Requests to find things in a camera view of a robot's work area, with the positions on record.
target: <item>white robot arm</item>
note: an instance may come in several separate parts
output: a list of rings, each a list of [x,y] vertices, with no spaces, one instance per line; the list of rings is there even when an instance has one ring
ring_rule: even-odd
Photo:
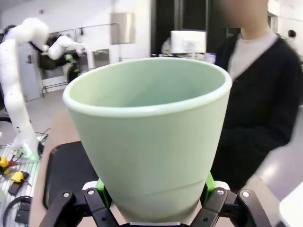
[[[56,42],[43,54],[48,55],[51,59],[59,59],[66,51],[75,50],[79,56],[82,56],[85,47],[82,43],[74,42],[67,36],[60,36]]]
[[[0,44],[0,81],[4,103],[12,121],[16,138],[13,150],[30,150],[28,156],[37,156],[38,140],[30,122],[19,82],[17,47],[31,42],[51,59],[59,59],[65,51],[76,50],[80,55],[83,44],[66,36],[60,36],[51,46],[45,45],[49,34],[48,26],[36,18],[29,18],[9,30]]]

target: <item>computer monitor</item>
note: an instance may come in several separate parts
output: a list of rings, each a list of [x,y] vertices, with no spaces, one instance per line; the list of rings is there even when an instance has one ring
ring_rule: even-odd
[[[171,53],[205,53],[205,31],[171,31]]]

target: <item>cup rim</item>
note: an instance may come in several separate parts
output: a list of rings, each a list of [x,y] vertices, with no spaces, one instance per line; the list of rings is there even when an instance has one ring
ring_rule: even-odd
[[[177,113],[181,111],[186,111],[190,109],[197,108],[202,105],[206,105],[214,100],[217,100],[228,93],[232,87],[232,79],[227,71],[216,66],[214,64],[204,62],[204,61],[197,61],[193,59],[182,59],[182,58],[161,58],[163,61],[192,61],[195,63],[201,63],[207,65],[208,67],[216,68],[219,70],[224,78],[225,82],[218,87],[216,90],[202,96],[198,96],[195,98],[174,102],[174,103],[167,103],[167,104],[160,104],[160,105],[150,105],[150,106],[136,106],[136,107],[102,107],[102,106],[92,106],[87,104],[82,104],[80,102],[75,101],[70,97],[70,90],[72,89],[73,85],[79,83],[83,78],[88,77],[92,72],[103,70],[105,68],[115,67],[118,64],[128,64],[129,61],[123,61],[115,64],[110,64],[107,66],[103,66],[89,72],[83,73],[81,76],[74,79],[69,85],[65,88],[63,93],[63,101],[68,106],[68,108],[80,112],[82,114],[91,115],[91,116],[99,116],[99,117],[117,117],[117,118],[132,118],[132,117],[148,117],[148,116],[157,116],[157,115],[166,115]],[[144,59],[137,59],[134,61],[155,61],[159,60],[159,58],[144,58]]]

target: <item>white wall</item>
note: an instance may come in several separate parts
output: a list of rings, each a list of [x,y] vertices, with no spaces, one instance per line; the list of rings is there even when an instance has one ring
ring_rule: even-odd
[[[288,37],[288,31],[297,33],[295,44],[300,55],[303,55],[303,1],[296,4],[281,4],[281,15],[279,18],[279,33]]]
[[[1,26],[18,25],[25,18],[36,17],[44,21],[50,32],[78,27],[109,24],[110,13],[135,13],[136,42],[123,44],[122,58],[145,58],[150,56],[151,0],[32,0],[5,10],[1,14]],[[85,42],[89,51],[110,50],[110,62],[118,61],[118,45],[110,45],[110,27],[103,26],[85,30],[79,41]]]
[[[269,0],[268,1],[268,11],[275,16],[280,16],[279,0]]]

